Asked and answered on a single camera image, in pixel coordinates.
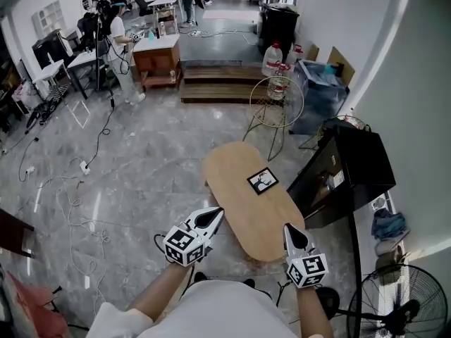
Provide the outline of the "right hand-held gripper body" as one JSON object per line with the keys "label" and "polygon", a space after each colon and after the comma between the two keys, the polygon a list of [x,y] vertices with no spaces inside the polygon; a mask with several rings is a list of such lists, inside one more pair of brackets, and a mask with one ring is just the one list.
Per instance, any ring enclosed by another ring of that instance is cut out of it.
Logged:
{"label": "right hand-held gripper body", "polygon": [[324,253],[286,253],[286,274],[296,288],[303,289],[321,283],[328,274],[328,264]]}

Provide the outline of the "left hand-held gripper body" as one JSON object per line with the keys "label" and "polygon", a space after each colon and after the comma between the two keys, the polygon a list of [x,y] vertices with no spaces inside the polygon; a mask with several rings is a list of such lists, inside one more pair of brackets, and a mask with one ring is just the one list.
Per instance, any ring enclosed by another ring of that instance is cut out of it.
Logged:
{"label": "left hand-held gripper body", "polygon": [[212,224],[181,223],[173,226],[163,239],[163,252],[171,263],[187,267],[210,253],[213,235]]}

